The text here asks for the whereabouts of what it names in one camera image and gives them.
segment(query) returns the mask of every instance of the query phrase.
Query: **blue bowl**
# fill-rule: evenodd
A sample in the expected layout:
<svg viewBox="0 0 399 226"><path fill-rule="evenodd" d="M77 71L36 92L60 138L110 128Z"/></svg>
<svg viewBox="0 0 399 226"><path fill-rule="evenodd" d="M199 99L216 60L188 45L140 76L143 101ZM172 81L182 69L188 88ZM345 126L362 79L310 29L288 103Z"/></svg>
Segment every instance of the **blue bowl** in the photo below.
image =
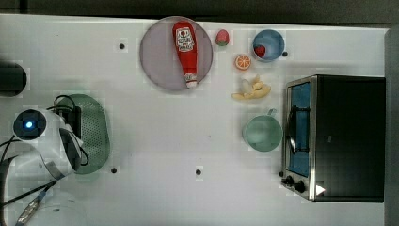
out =
<svg viewBox="0 0 399 226"><path fill-rule="evenodd" d="M266 47L266 53L263 57L258 57L255 54L255 48L259 45ZM252 43L252 52L260 61L273 61L284 52L285 43L282 35L275 30L263 30L259 32Z"/></svg>

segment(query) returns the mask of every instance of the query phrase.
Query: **toaster oven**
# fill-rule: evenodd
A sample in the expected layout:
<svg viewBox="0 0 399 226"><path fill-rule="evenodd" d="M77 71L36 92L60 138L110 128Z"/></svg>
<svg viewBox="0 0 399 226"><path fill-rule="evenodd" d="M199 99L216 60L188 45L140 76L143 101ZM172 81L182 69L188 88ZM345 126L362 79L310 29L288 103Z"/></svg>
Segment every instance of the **toaster oven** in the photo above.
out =
<svg viewBox="0 0 399 226"><path fill-rule="evenodd" d="M314 75L286 86L281 182L317 202L383 202L385 78Z"/></svg>

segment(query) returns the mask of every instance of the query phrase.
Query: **oven knob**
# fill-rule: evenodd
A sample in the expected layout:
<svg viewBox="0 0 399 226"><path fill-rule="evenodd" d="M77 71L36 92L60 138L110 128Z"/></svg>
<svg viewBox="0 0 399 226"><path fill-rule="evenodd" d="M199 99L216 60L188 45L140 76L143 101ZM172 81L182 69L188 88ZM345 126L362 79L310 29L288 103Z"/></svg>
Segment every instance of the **oven knob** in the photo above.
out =
<svg viewBox="0 0 399 226"><path fill-rule="evenodd" d="M299 192L303 193L305 191L305 184L302 181L294 183L294 189Z"/></svg>
<svg viewBox="0 0 399 226"><path fill-rule="evenodd" d="M291 176L287 176L285 179L281 180L287 186L292 186L294 183L294 179Z"/></svg>

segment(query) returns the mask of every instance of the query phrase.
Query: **white countertop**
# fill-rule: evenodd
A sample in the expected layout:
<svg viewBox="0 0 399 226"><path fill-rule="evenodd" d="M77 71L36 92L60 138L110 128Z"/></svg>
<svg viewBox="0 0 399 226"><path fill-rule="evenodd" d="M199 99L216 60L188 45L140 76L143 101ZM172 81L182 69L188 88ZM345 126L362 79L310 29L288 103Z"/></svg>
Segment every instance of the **white countertop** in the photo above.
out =
<svg viewBox="0 0 399 226"><path fill-rule="evenodd" d="M16 113L49 106L58 94L85 93L104 106L109 160L95 173L56 184L84 205L88 225L383 225L383 203L308 202L282 187L281 147L253 151L241 129L270 108L281 122L287 82L317 73L383 76L386 29L199 23L213 42L218 29L228 30L231 43L214 46L213 67L196 89L174 93L156 87L139 63L141 38L154 22L0 15L0 58L29 75L22 95L0 98L0 141L10 137ZM283 35L289 56L253 60L238 72L234 57L249 53L266 28ZM234 101L240 79L255 74L271 93ZM196 166L203 166L203 181L196 181Z"/></svg>

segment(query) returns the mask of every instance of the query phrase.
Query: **toy fruit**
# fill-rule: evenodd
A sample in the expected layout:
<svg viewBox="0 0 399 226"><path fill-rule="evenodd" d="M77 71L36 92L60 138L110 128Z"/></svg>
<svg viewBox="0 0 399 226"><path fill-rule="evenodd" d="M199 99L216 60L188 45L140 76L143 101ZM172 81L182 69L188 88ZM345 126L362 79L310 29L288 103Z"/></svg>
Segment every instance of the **toy fruit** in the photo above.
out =
<svg viewBox="0 0 399 226"><path fill-rule="evenodd" d="M264 55L266 54L266 47L264 47L263 45L256 46L254 50L256 56L260 58L264 57Z"/></svg>
<svg viewBox="0 0 399 226"><path fill-rule="evenodd" d="M234 93L231 95L231 97L235 100L249 100L265 97L267 94L269 94L271 87L265 85L260 79L261 77L259 75L256 75L255 79L252 81L251 90L249 90L249 88L247 87L249 82L244 79L241 87L241 90L243 92Z"/></svg>
<svg viewBox="0 0 399 226"><path fill-rule="evenodd" d="M250 58L247 55L239 55L234 61L234 65L237 69L245 71L250 66Z"/></svg>
<svg viewBox="0 0 399 226"><path fill-rule="evenodd" d="M225 46L229 44L230 38L229 38L229 32L225 29L219 30L216 35L216 44L219 46Z"/></svg>

